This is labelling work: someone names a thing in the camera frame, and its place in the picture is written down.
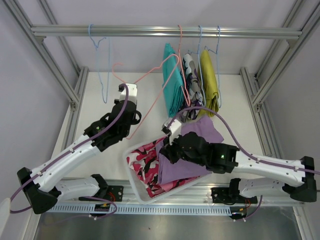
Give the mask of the light blue wire hanger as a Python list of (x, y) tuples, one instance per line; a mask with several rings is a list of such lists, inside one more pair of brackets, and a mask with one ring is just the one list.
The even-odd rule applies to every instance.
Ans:
[(107, 77), (106, 77), (106, 81), (103, 80), (102, 75), (101, 75), (101, 70), (102, 70), (102, 52), (100, 51), (100, 45), (104, 40), (107, 40), (107, 63), (108, 63), (108, 67), (111, 66), (111, 39), (110, 37), (107, 36), (103, 36), (101, 39), (99, 39), (98, 41), (95, 41), (92, 35), (92, 27), (94, 26), (94, 24), (89, 24), (88, 25), (88, 36), (90, 38), (90, 40), (93, 43), (93, 47), (95, 50), (95, 67), (96, 67), (96, 72), (98, 75), (98, 80), (99, 83), (101, 85), (101, 96), (102, 96), (102, 101), (104, 104), (108, 103), (108, 96), (109, 96), (109, 85), (110, 85), (110, 72), (107, 72)]

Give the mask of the pink camouflage trousers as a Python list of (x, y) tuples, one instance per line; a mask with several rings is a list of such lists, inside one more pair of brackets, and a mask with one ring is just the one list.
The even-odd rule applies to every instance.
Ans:
[(134, 172), (138, 181), (142, 184), (143, 190), (145, 190), (150, 198), (167, 193), (199, 178), (198, 176), (180, 178), (165, 184), (159, 184), (160, 161), (156, 152), (156, 144), (162, 142), (163, 138), (159, 138), (153, 142), (144, 144), (134, 149), (126, 157), (128, 167)]

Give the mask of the white plastic basket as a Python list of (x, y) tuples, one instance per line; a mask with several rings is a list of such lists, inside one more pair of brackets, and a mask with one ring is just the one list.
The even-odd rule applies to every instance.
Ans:
[[(143, 186), (142, 184), (139, 182), (138, 178), (136, 177), (135, 173), (133, 172), (133, 170), (131, 170), (128, 166), (128, 163), (127, 163), (127, 159), (126, 157), (129, 155), (129, 153), (131, 153), (134, 149), (137, 149), (138, 147), (141, 147), (145, 144), (148, 144), (148, 143), (151, 143), (157, 139), (160, 139), (160, 138), (156, 138), (156, 139), (151, 139), (151, 140), (147, 140), (145, 142), (141, 142), (141, 143), (138, 143), (134, 146), (131, 146), (129, 147), (124, 153), (123, 153), (123, 161), (124, 161), (124, 165), (125, 165), (125, 170), (126, 170), (126, 173), (127, 173), (127, 176), (128, 176), (128, 179), (129, 179), (129, 182), (130, 182), (130, 185), (131, 187), (133, 188), (133, 191), (135, 193), (135, 195), (142, 201), (142, 203), (144, 205), (147, 205), (147, 202), (150, 201), (151, 199), (157, 199), (157, 197), (159, 197), (160, 195), (156, 196), (156, 197), (149, 197), (147, 195), (147, 193), (145, 192), (145, 190), (143, 189)], [(196, 180), (192, 180), (191, 182), (183, 185), (183, 186), (180, 186), (180, 187), (177, 187), (169, 192), (166, 192), (164, 194), (166, 195), (172, 195), (173, 193), (176, 193), (178, 192), (179, 190), (184, 190), (192, 185), (195, 185), (196, 183), (199, 183), (199, 182), (202, 182), (206, 179), (208, 179), (210, 177), (209, 174), (201, 174), (201, 175), (196, 175), (195, 177), (199, 177), (197, 178)]]

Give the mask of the pink wire hanger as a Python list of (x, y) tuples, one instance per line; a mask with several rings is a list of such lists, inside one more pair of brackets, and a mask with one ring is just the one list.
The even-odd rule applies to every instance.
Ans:
[(140, 122), (133, 126), (127, 140), (143, 139), (158, 136), (161, 125), (168, 119), (163, 90), (167, 85), (163, 75), (155, 73), (162, 67), (162, 63), (146, 73), (138, 75), (134, 72), (119, 73), (115, 69), (123, 63), (117, 62), (112, 65), (112, 75), (124, 84), (135, 84), (137, 87), (137, 110), (141, 112)]

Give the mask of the teal trousers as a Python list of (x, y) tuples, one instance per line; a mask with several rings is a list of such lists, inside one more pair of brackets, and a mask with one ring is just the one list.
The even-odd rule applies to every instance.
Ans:
[(175, 50), (170, 43), (166, 43), (163, 51), (163, 59), (166, 60), (162, 64), (163, 90), (165, 106), (169, 118), (174, 117), (182, 107), (185, 97), (183, 86), (184, 82), (180, 74), (177, 58), (174, 56)]

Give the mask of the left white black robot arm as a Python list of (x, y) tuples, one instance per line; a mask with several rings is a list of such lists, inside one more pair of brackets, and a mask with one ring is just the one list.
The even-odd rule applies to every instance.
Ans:
[(33, 212), (43, 214), (56, 203), (74, 198), (105, 199), (109, 186), (100, 174), (78, 180), (62, 179), (84, 161), (126, 138), (131, 126), (138, 124), (141, 117), (137, 100), (115, 100), (111, 112), (93, 122), (55, 159), (33, 169), (21, 168), (17, 176)]

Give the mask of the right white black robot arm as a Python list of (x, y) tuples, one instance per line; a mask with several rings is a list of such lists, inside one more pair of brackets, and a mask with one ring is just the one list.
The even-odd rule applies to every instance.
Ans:
[(210, 143), (195, 132), (163, 141), (159, 152), (171, 164), (190, 162), (215, 174), (245, 173), (257, 179), (234, 178), (227, 190), (228, 198), (240, 202), (267, 194), (284, 195), (298, 202), (317, 201), (314, 159), (304, 156), (298, 160), (283, 160), (245, 152), (225, 143)]

